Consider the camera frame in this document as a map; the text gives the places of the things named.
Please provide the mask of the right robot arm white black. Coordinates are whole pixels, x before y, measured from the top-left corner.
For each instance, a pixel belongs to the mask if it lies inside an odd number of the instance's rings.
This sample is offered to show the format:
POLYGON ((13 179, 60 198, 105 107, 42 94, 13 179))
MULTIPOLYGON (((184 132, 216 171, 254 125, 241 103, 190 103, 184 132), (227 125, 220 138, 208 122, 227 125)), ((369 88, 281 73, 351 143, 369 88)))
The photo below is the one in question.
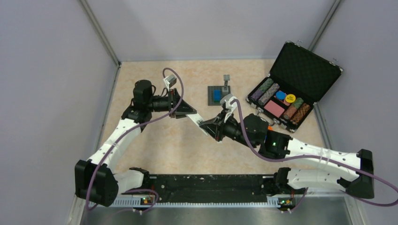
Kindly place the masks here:
POLYGON ((247 147, 258 148, 258 154, 267 161, 279 162, 294 158, 303 164, 315 167, 313 170, 283 167, 274 177, 275 187, 281 193, 291 189, 326 188, 337 189, 363 199, 373 199, 374 173, 373 153, 361 149, 357 153, 344 153, 302 142, 283 133, 272 131, 268 122, 249 114, 238 122, 233 116, 216 117, 199 122, 199 127, 217 142, 228 137, 247 147))

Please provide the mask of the white remote control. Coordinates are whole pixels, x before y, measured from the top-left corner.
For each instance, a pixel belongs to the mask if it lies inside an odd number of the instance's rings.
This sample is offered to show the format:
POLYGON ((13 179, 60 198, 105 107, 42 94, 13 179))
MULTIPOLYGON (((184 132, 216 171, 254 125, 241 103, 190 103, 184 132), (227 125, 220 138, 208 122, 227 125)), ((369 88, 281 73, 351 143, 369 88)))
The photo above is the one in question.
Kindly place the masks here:
POLYGON ((200 123, 203 122, 203 118, 198 113, 187 114, 186 117, 189 118, 202 131, 202 133, 204 133, 206 136, 209 135, 207 131, 200 127, 200 123))

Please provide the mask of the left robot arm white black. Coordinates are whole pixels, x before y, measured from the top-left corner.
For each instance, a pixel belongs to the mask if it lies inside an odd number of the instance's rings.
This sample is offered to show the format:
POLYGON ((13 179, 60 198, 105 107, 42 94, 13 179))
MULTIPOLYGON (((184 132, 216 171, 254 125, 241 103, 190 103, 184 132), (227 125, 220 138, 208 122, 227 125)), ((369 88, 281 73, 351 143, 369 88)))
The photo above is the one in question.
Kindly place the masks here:
POLYGON ((103 145, 87 160, 75 165, 75 195, 93 203, 110 206, 118 195, 131 189, 144 194, 149 191, 149 173, 131 168, 115 173, 115 167, 131 142, 145 129, 153 112, 171 112, 171 117, 188 117, 195 124, 202 121, 197 111, 181 99, 176 89, 166 96, 156 96, 149 80, 135 83, 133 99, 123 112, 117 127, 103 145))

